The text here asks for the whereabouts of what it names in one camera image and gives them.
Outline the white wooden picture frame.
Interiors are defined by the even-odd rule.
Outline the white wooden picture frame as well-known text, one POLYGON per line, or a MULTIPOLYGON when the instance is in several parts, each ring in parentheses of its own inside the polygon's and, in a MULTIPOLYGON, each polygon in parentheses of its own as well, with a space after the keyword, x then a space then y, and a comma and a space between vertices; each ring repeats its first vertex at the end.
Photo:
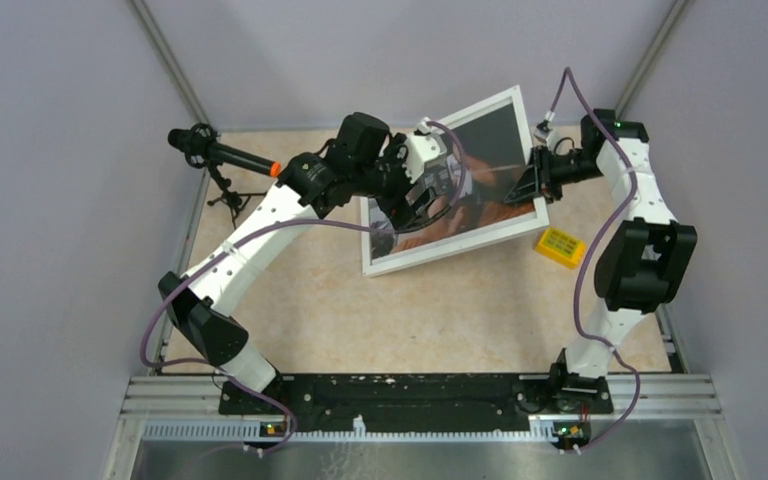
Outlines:
POLYGON ((452 209, 439 222, 413 233, 396 233, 373 200, 360 202, 361 222, 373 232, 361 236, 362 272, 393 273, 506 240, 549 225, 545 200, 504 204, 503 199, 531 165, 533 141, 519 86, 512 86, 441 120, 465 148, 451 142, 448 156, 428 166, 408 194, 426 187, 448 193, 452 209))

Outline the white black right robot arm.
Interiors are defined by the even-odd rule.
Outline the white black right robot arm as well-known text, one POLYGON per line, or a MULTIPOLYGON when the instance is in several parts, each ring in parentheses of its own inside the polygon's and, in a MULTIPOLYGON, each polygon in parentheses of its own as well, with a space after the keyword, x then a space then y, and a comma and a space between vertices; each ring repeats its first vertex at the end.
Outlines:
POLYGON ((618 347, 647 315, 675 298, 698 241, 695 228, 680 223, 666 205, 643 124, 597 109, 581 119, 580 135, 579 147, 559 154, 554 149, 560 137, 541 122, 530 165, 505 199, 553 202, 564 186, 603 177, 615 204, 596 236, 606 243, 602 253, 587 253, 581 264, 595 265, 597 304, 583 319, 580 302, 573 302, 579 336, 550 369, 546 397, 560 412, 607 398, 606 375, 618 347))

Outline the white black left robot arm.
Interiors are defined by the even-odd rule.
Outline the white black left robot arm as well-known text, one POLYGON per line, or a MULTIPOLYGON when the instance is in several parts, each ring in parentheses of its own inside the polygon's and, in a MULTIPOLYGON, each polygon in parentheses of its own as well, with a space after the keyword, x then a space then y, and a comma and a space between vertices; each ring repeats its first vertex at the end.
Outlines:
POLYGON ((427 166, 445 158, 451 147, 464 150, 455 132, 438 121, 423 119, 413 133, 394 134, 385 122, 361 112, 346 116, 319 150, 285 164, 221 143, 207 124, 173 129, 168 142, 211 171, 231 164, 274 181, 257 208, 207 258, 159 283, 161 309, 175 328, 208 365, 238 382, 243 401, 262 414, 279 404, 278 371, 232 317, 254 280, 308 228, 331 225, 329 214, 354 197, 378 204, 389 221, 386 234, 433 225, 448 212, 430 213, 433 189, 416 200, 408 194, 427 166))

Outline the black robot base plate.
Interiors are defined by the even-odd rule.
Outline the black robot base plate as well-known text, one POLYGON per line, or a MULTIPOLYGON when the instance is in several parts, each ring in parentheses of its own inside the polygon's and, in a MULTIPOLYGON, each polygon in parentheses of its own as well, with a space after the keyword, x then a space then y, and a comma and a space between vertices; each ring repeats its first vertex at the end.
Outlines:
POLYGON ((225 382, 218 411, 280 416, 287 407, 300 433, 347 431, 356 418, 371 433, 515 432, 528 430, 533 415, 614 411, 606 380, 563 389, 546 374, 289 374, 264 394, 276 403, 225 382))

